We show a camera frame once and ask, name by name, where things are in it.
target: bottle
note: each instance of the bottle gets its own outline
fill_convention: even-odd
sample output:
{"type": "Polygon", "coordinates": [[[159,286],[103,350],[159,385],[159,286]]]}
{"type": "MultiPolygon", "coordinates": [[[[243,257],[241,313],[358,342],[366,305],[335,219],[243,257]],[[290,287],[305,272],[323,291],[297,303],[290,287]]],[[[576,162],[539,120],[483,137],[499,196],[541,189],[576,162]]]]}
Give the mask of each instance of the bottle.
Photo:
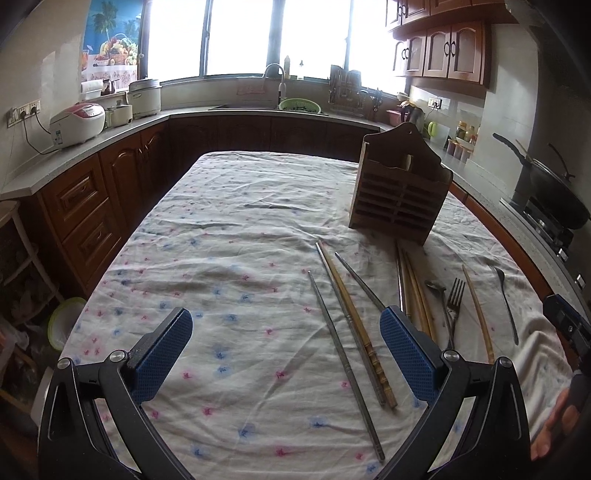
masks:
{"type": "Polygon", "coordinates": [[[285,79],[289,80],[290,79],[290,56],[286,55],[285,56],[285,60],[283,61],[283,71],[285,72],[285,79]]]}
{"type": "Polygon", "coordinates": [[[460,122],[457,125],[456,138],[464,140],[465,136],[466,136],[466,122],[460,122]]]}

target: electrical cord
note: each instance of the electrical cord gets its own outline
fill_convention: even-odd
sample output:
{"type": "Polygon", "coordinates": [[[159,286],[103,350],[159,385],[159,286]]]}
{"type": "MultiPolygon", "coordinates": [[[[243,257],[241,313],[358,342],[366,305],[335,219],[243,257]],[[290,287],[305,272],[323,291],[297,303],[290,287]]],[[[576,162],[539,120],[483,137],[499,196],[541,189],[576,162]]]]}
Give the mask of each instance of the electrical cord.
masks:
{"type": "Polygon", "coordinates": [[[45,128],[45,127],[44,127],[44,126],[41,124],[41,121],[39,120],[39,114],[37,113],[37,107],[33,107],[33,108],[31,108],[31,113],[34,113],[34,114],[35,114],[35,118],[37,119],[37,123],[39,124],[39,126],[40,126],[40,127],[43,129],[43,130],[45,130],[45,131],[46,131],[48,134],[50,134],[50,135],[51,135],[51,132],[50,132],[50,131],[49,131],[47,128],[45,128]]]}
{"type": "Polygon", "coordinates": [[[27,132],[27,123],[25,122],[25,115],[24,115],[24,112],[23,112],[23,114],[21,115],[21,119],[22,119],[22,125],[23,125],[23,127],[24,127],[24,129],[25,129],[25,139],[27,140],[27,143],[29,144],[29,146],[30,146],[30,147],[31,147],[33,150],[35,150],[35,151],[36,151],[36,152],[37,152],[39,155],[49,155],[50,153],[57,152],[57,151],[59,150],[58,148],[56,148],[55,150],[50,150],[49,152],[45,152],[45,153],[43,153],[43,152],[40,152],[39,150],[37,150],[37,149],[35,148],[35,146],[34,146],[34,145],[31,143],[31,142],[29,142],[29,135],[28,135],[28,132],[27,132]]]}

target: stove burner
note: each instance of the stove burner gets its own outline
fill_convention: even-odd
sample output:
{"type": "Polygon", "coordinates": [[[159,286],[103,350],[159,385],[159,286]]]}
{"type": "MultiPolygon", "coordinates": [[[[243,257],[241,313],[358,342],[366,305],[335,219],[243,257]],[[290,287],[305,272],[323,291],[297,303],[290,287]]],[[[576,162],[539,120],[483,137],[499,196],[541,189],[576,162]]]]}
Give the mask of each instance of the stove burner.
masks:
{"type": "Polygon", "coordinates": [[[558,220],[544,211],[544,208],[534,199],[530,198],[525,204],[523,210],[519,210],[527,222],[535,228],[535,231],[544,239],[554,253],[562,249],[567,251],[573,233],[571,230],[563,227],[558,220]]]}

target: tablecloth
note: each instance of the tablecloth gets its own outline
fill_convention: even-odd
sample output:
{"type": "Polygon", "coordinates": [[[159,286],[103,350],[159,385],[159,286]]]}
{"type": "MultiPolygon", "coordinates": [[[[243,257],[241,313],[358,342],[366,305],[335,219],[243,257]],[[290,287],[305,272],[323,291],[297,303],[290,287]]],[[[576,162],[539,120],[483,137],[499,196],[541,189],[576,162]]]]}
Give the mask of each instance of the tablecloth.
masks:
{"type": "MultiPolygon", "coordinates": [[[[373,478],[377,461],[316,297],[310,270],[376,425],[387,459],[426,405],[412,394],[379,333],[379,311],[335,261],[376,348],[398,407],[381,408],[314,248],[338,251],[385,304],[398,298],[392,239],[348,228],[357,165],[303,155],[220,152],[199,158],[148,214],[105,273],[63,356],[77,364],[129,349],[176,306],[193,335],[152,401],[142,406],[196,478],[373,478]]],[[[523,273],[486,228],[448,195],[423,247],[403,242],[419,281],[449,289],[471,272],[495,356],[510,357],[532,432],[570,381],[554,328],[523,273]],[[515,346],[491,265],[505,289],[520,343],[515,346]]],[[[439,346],[447,333],[427,292],[439,346]]],[[[466,289],[456,347],[470,361],[486,350],[466,289]]],[[[453,452],[466,424],[462,407],[434,466],[453,452]]],[[[104,403],[103,423],[120,459],[126,451],[104,403]]]]}

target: wooden utensil holder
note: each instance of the wooden utensil holder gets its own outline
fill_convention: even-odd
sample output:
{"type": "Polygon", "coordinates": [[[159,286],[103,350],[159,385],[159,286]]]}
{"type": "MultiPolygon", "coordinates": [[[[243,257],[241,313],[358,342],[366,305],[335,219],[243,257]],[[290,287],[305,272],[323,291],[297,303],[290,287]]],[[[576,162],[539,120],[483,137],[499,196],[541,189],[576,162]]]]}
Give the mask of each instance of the wooden utensil holder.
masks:
{"type": "Polygon", "coordinates": [[[453,173],[405,122],[363,139],[349,227],[371,228],[425,243],[453,173]]]}

